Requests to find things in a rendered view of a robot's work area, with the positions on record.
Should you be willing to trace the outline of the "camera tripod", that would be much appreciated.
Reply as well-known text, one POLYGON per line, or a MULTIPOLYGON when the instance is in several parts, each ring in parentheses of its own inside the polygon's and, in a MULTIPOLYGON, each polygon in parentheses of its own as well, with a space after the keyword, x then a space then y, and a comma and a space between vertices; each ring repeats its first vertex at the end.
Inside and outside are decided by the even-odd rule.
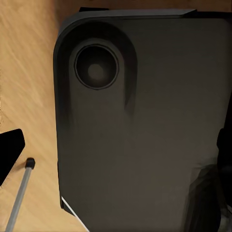
POLYGON ((19 189, 19 192, 17 194, 17 197, 16 197, 16 200, 15 200, 15 203, 14 203, 10 218, 8 220, 5 232, 13 232, 14 225, 16 223, 17 216, 18 216, 18 213, 19 213, 19 210, 20 210, 20 206, 22 204, 23 197, 24 197, 24 194, 25 194, 25 191, 26 191, 26 187, 28 185, 31 170, 34 169, 34 166, 35 166, 35 160, 34 159, 27 159, 27 163, 26 163, 26 166, 25 166, 26 171, 25 171, 22 183, 20 185, 20 189, 19 189))

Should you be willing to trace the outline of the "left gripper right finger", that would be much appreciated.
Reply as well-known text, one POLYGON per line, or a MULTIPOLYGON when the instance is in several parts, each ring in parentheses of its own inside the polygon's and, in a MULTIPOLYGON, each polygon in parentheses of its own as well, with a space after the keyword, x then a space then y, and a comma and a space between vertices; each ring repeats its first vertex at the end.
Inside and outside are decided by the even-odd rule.
POLYGON ((220 129, 217 146, 232 167, 232 130, 220 129))

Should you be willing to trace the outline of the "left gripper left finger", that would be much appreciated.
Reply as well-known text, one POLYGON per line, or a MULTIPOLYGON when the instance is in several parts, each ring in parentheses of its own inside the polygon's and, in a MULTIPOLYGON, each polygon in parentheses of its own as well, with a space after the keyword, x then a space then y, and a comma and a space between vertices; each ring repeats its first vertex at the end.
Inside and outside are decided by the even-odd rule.
POLYGON ((0 134, 0 186, 25 148, 21 129, 0 134))

